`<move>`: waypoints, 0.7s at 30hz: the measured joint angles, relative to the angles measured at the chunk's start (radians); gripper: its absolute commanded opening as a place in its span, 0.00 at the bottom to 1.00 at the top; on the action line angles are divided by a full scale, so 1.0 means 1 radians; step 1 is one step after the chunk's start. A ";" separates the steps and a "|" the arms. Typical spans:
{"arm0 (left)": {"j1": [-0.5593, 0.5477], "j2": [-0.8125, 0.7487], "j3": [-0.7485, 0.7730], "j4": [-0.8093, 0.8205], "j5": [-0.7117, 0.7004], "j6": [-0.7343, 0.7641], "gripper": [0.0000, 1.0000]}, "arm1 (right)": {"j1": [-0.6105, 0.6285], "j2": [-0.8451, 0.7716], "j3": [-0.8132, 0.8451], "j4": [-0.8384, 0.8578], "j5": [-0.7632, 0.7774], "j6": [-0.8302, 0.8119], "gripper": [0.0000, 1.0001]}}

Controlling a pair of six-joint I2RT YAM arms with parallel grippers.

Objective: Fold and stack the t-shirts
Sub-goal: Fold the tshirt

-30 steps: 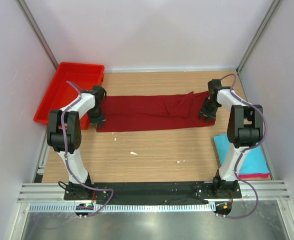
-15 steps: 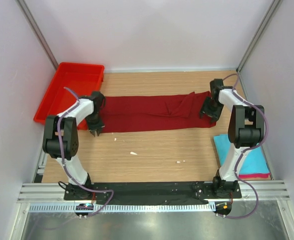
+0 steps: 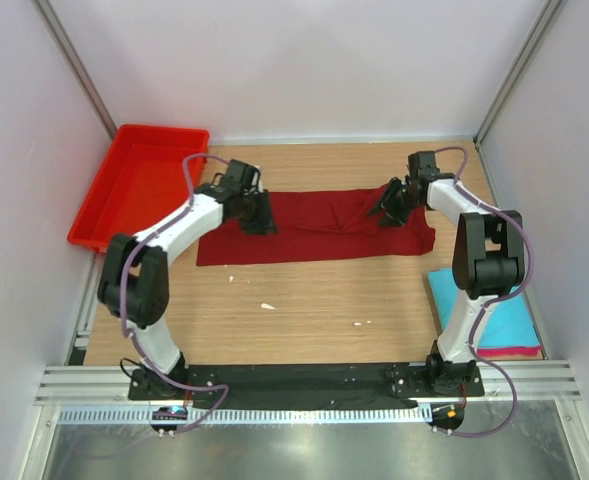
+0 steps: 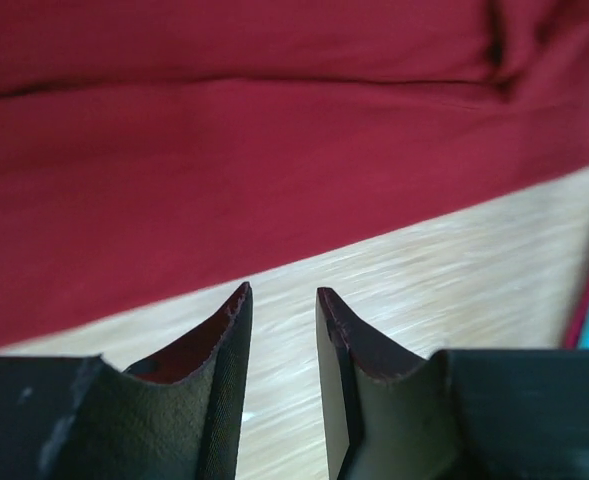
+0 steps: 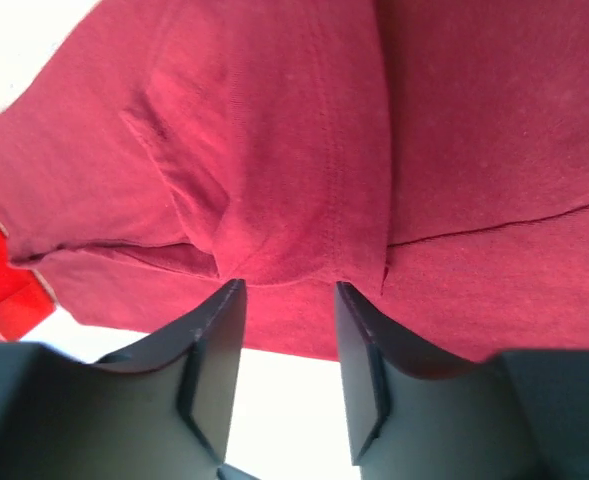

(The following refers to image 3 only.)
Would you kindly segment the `dark red t-shirt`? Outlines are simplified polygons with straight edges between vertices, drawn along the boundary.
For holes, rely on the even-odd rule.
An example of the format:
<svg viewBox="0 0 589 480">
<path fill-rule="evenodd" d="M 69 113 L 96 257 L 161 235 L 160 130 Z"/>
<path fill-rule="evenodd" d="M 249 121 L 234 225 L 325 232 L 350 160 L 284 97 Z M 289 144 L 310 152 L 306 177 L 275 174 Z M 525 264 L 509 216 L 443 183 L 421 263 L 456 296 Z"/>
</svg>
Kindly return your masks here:
<svg viewBox="0 0 589 480">
<path fill-rule="evenodd" d="M 385 190 L 274 192 L 270 201 L 277 231 L 249 235 L 228 222 L 199 240 L 196 265 L 255 265 L 344 260 L 376 256 L 420 256 L 434 248 L 436 231 L 425 210 L 413 211 L 398 227 L 371 216 Z"/>
</svg>

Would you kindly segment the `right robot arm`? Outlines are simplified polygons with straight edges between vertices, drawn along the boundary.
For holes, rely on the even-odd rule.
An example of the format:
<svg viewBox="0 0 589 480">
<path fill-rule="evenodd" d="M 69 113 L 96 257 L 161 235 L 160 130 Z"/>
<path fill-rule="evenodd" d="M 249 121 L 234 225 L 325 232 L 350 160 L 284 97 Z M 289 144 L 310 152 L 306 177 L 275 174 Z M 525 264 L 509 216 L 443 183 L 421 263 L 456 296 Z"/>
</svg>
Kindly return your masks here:
<svg viewBox="0 0 589 480">
<path fill-rule="evenodd" d="M 456 228 L 452 275 L 457 299 L 425 362 L 393 369 L 399 398 L 458 396 L 467 389 L 481 394 L 476 343 L 495 306 L 519 292 L 528 278 L 530 244 L 521 215 L 482 201 L 463 185 L 459 172 L 442 172 L 436 157 L 434 151 L 411 154 L 406 177 L 392 178 L 369 212 L 384 227 L 400 227 L 427 208 Z"/>
</svg>

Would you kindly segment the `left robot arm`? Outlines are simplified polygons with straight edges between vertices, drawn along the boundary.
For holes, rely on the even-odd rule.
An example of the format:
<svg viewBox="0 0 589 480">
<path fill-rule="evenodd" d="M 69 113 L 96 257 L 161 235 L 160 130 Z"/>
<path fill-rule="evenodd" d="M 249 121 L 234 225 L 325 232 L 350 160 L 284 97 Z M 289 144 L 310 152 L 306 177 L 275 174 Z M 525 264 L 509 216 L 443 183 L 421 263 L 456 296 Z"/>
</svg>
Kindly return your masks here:
<svg viewBox="0 0 589 480">
<path fill-rule="evenodd" d="M 197 153 L 182 161 L 182 170 L 186 200 L 152 226 L 111 238 L 97 290 L 98 301 L 119 319 L 122 335 L 141 357 L 143 371 L 152 375 L 152 389 L 166 400 L 178 398 L 184 390 L 214 389 L 188 384 L 185 356 L 166 323 L 173 262 L 230 221 L 249 235 L 277 231 L 258 167 Z"/>
</svg>

